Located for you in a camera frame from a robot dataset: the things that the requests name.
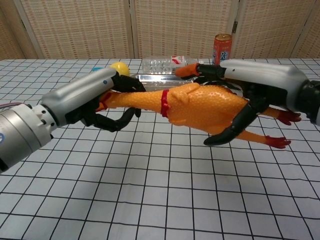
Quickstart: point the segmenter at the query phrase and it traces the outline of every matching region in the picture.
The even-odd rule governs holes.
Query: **white grid tablecloth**
[[[0,61],[0,104],[35,106],[118,60]],[[141,60],[123,61],[139,71]],[[320,80],[319,59],[256,61],[295,65]],[[115,133],[80,122],[58,128],[48,145],[0,175],[0,238],[320,240],[320,128],[305,117],[291,126],[259,117],[249,130],[292,143],[206,147],[206,133],[149,111]]]

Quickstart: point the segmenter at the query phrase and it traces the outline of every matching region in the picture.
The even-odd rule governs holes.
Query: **orange rubber chicken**
[[[107,108],[134,107],[154,111],[167,117],[176,126],[187,126],[216,135],[230,126],[233,118],[247,104],[228,88],[218,85],[189,83],[166,90],[149,92],[109,91],[100,99],[97,111]],[[278,119],[286,125],[301,120],[299,113],[278,110],[272,107],[262,113]],[[285,137],[270,137],[242,131],[237,139],[266,144],[283,149],[291,142]]]

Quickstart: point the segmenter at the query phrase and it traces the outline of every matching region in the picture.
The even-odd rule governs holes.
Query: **woven folding screen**
[[[128,0],[21,0],[48,59],[133,57]]]
[[[32,45],[28,33],[21,21],[15,2],[13,0],[0,0],[0,9],[8,22],[8,26],[11,29],[16,41],[18,42],[25,58],[36,59],[37,53]]]
[[[293,58],[320,58],[320,1],[314,5]]]
[[[234,58],[289,58],[314,0],[246,0]]]
[[[21,48],[12,33],[5,15],[0,9],[0,60],[25,58]]]
[[[212,57],[216,34],[230,33],[233,0],[131,0],[139,57]]]

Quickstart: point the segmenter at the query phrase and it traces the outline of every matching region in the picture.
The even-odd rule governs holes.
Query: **gray robotic arm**
[[[110,132],[124,128],[140,109],[129,108],[118,120],[97,114],[100,96],[108,90],[144,92],[138,79],[102,68],[78,78],[41,98],[40,104],[20,104],[0,112],[0,172],[42,148],[58,127],[82,121]]]
[[[223,85],[241,90],[248,103],[223,132],[210,136],[205,145],[230,142],[248,127],[269,105],[291,112],[305,113],[313,124],[320,126],[320,82],[310,81],[295,66],[228,59],[220,65],[191,64],[176,71],[188,79],[205,85]]]

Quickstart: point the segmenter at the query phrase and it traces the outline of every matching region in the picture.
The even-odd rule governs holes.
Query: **plastic bottle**
[[[174,74],[177,68],[184,67],[198,61],[188,56],[150,56],[142,59],[144,74]]]

